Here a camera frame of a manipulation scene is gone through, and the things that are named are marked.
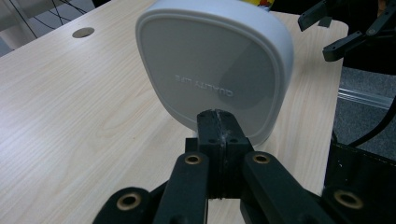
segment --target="desk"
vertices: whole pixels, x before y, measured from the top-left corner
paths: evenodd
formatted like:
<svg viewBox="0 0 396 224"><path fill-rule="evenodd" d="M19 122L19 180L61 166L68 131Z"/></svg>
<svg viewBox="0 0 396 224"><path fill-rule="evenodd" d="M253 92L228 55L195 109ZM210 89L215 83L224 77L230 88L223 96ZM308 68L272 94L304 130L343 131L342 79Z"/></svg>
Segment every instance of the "desk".
<svg viewBox="0 0 396 224"><path fill-rule="evenodd" d="M111 1L0 59L0 223L90 223L117 190L169 178L191 131L164 110L137 52L134 24L151 3ZM347 27L301 33L297 16L274 14L292 33L295 65L256 149L319 194L342 66L321 50ZM84 27L95 31L72 37ZM209 223L243 223L237 210L237 200L211 202Z"/></svg>

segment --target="light wood tabletop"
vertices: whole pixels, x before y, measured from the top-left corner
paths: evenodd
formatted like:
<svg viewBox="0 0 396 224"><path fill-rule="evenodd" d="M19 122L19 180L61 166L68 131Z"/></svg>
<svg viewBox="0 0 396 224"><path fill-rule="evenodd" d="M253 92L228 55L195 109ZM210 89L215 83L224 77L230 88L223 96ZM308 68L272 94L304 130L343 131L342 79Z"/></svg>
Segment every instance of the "light wood tabletop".
<svg viewBox="0 0 396 224"><path fill-rule="evenodd" d="M167 180L192 132L152 89L134 25L153 1L111 1L0 58L0 223L91 223L119 189ZM292 79L276 126L258 150L306 188L324 181L342 62L323 47L347 35L332 21L290 29ZM74 38L84 27L92 35ZM244 223L237 200L211 201L208 223Z"/></svg>

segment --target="embossed logo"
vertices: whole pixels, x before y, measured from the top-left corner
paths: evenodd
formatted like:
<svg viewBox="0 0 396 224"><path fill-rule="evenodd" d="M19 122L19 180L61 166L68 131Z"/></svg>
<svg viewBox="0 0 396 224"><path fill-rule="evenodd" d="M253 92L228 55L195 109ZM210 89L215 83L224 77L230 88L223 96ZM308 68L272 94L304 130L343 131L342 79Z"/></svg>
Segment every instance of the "embossed logo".
<svg viewBox="0 0 396 224"><path fill-rule="evenodd" d="M193 80L191 78L181 76L175 76L175 81L200 90L212 91L214 93L217 93L218 95L233 97L233 91L212 84L208 84L203 81Z"/></svg>

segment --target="wooden table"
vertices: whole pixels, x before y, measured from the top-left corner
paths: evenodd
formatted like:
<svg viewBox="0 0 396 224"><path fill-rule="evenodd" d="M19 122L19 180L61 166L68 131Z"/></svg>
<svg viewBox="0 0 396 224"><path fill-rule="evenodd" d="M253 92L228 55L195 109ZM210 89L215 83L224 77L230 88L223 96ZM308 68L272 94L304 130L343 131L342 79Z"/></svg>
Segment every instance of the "wooden table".
<svg viewBox="0 0 396 224"><path fill-rule="evenodd" d="M119 189L169 178L191 131L162 107L134 39L153 1L111 1L0 59L0 223L90 223ZM320 194L342 62L324 46L347 34L333 21L293 36L295 65L276 127L257 149L273 153ZM84 27L94 33L72 34ZM210 203L209 223L243 223L237 200Z"/></svg>

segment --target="floor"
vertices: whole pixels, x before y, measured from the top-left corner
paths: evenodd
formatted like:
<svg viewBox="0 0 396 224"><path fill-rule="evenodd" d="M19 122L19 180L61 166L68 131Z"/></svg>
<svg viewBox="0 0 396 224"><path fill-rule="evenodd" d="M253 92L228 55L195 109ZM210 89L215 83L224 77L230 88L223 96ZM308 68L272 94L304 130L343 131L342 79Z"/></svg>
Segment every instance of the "floor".
<svg viewBox="0 0 396 224"><path fill-rule="evenodd" d="M73 0L70 3L84 11L94 9L90 0ZM57 9L63 17L63 23L67 23L84 13L69 5L62 5ZM37 36L45 35L61 26L55 9L37 15L30 19L30 23L33 24L32 27ZM0 57L9 52L11 52L11 49L0 39ZM367 92L374 96L381 96L389 102L396 95L396 76L386 76L343 67L340 88ZM384 117L386 112L387 109L378 106L339 98L333 126L338 141L348 144L368 133ZM396 161L396 119L384 132L361 145L360 148Z"/></svg>

